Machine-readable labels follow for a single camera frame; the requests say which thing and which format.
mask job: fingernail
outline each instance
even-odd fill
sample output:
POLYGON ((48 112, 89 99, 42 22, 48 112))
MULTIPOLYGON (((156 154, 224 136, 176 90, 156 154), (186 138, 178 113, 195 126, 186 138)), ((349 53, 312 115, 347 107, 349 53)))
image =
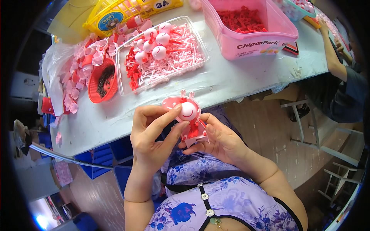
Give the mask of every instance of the fingernail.
POLYGON ((208 126, 208 130, 211 132, 211 133, 214 133, 215 132, 215 128, 211 125, 208 126))

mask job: red plastic basket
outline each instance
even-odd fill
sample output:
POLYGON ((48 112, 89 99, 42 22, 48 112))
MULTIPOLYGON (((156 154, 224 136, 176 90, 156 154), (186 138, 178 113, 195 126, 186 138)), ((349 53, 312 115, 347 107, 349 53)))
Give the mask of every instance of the red plastic basket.
POLYGON ((101 103, 103 101, 111 99, 114 96, 114 94, 116 94, 117 90, 118 90, 117 69, 116 69, 115 61, 111 58, 106 58, 104 59, 103 64, 95 67, 95 69, 93 70, 91 74, 89 85, 88 85, 89 98, 93 103, 101 103), (111 64, 114 64, 114 70, 115 70, 113 81, 110 84, 110 88, 107 91, 106 95, 103 98, 100 98, 100 95, 98 93, 99 78, 101 77, 103 70, 111 64))

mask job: red plastic pieces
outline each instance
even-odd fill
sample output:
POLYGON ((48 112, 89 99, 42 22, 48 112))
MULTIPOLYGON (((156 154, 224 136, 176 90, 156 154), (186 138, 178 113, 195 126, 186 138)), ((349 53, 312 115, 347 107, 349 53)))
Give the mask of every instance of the red plastic pieces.
POLYGON ((133 91, 139 87, 138 79, 141 77, 141 71, 138 69, 139 64, 135 62, 135 55, 134 47, 131 47, 125 60, 127 77, 131 79, 130 87, 133 91))
POLYGON ((218 11, 217 13, 223 24, 237 33, 267 32, 258 16, 258 10, 249 10, 247 7, 242 6, 241 10, 218 11))

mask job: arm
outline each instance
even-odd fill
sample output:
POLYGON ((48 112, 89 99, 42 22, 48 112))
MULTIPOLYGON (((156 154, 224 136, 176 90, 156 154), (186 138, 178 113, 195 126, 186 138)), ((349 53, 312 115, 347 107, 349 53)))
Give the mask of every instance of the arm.
POLYGON ((161 106, 144 106, 135 110, 130 136, 134 160, 124 193, 126 231, 143 231, 154 214, 151 200, 153 176, 167 160, 189 122, 176 124, 164 141, 155 140, 181 109, 179 104, 169 111, 161 106))
POLYGON ((332 43, 330 42, 329 28, 327 27, 326 23, 323 20, 319 20, 319 22, 321 26, 320 31, 324 40, 327 68, 332 75, 346 82, 347 71, 344 65, 339 62, 337 54, 335 53, 332 43))
MULTIPOLYGON (((201 120, 207 123, 206 132, 209 143, 200 141, 183 151, 188 155, 194 152, 206 152, 224 163, 232 164, 247 173, 254 182, 259 184, 270 196, 279 198, 293 210, 299 218, 304 230, 307 230, 308 220, 305 207, 285 179, 282 171, 272 161, 258 155, 240 139, 229 127, 221 123, 210 113, 201 115, 201 120)), ((181 142, 179 148, 185 148, 181 142)))
POLYGON ((125 230, 143 231, 148 225, 154 214, 151 199, 152 183, 153 174, 140 172, 137 163, 134 162, 125 188, 125 230))
POLYGON ((284 173, 270 159, 245 147, 245 155, 235 166, 247 173, 254 182, 272 197, 279 198, 297 215, 303 230, 308 228, 308 218, 303 203, 286 180, 284 173))
POLYGON ((353 61, 353 58, 352 58, 352 56, 350 56, 349 54, 344 52, 344 47, 343 47, 342 43, 340 43, 340 41, 337 38, 334 39, 334 43, 335 43, 335 46, 337 47, 337 51, 339 51, 339 54, 341 54, 343 56, 343 58, 346 60, 346 62, 349 65, 351 65, 352 61, 353 61))

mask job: floral dress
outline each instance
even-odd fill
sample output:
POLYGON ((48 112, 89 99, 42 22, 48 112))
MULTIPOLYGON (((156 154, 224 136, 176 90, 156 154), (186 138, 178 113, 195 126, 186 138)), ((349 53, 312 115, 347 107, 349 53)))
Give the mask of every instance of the floral dress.
MULTIPOLYGON (((206 111, 241 137, 222 107, 206 111)), ((198 186, 182 193, 166 188, 168 198, 156 209, 145 231, 202 231, 212 217, 233 218, 252 231, 303 230, 284 202, 267 195, 237 167, 212 155, 184 155, 174 148, 161 171, 167 174, 167 184, 198 186)))
POLYGON ((233 176, 167 198, 145 231, 202 231, 210 218, 233 218, 252 231, 302 231, 297 216, 253 181, 233 176))

